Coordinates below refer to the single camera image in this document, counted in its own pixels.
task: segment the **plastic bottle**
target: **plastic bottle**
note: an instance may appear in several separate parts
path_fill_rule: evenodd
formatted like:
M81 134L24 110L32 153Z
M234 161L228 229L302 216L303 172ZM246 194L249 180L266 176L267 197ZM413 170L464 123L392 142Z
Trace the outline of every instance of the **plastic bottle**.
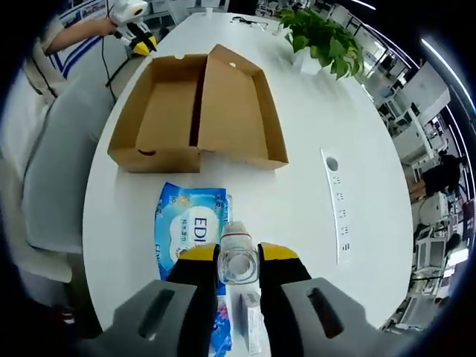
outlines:
M258 280L258 253L241 222L223 228L218 256L218 274L225 284L249 284Z

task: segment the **white pot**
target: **white pot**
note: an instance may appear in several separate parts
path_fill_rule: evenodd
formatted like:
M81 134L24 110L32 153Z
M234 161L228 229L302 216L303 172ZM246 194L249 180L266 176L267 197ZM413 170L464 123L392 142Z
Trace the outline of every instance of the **white pot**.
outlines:
M292 66L300 73L317 74L322 66L317 58L311 58L311 49L309 47L303 48L296 52L293 56Z

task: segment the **blue packaging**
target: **blue packaging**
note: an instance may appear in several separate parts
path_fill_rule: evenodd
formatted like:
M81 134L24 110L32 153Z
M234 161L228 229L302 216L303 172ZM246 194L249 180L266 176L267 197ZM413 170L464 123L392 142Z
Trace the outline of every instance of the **blue packaging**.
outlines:
M197 245L219 244L228 222L228 197L224 188L181 188L167 182L155 210L155 253L161 279L169 277L182 251ZM219 281L219 304L211 336L212 356L231 350L231 325Z

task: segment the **gray chair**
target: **gray chair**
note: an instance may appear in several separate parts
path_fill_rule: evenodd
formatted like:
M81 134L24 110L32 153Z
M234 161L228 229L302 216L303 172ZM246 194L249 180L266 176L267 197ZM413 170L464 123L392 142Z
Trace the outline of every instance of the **gray chair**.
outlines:
M27 166L22 210L28 243L82 252L83 204L100 133L112 107L104 86L76 80L54 102Z

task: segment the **white box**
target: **white box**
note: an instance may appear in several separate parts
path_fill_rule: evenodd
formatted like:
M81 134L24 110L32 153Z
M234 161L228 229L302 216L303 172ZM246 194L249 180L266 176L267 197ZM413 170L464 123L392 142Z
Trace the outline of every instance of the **white box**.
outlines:
M250 355L261 352L260 338L263 328L260 296L257 292L241 294L242 334Z

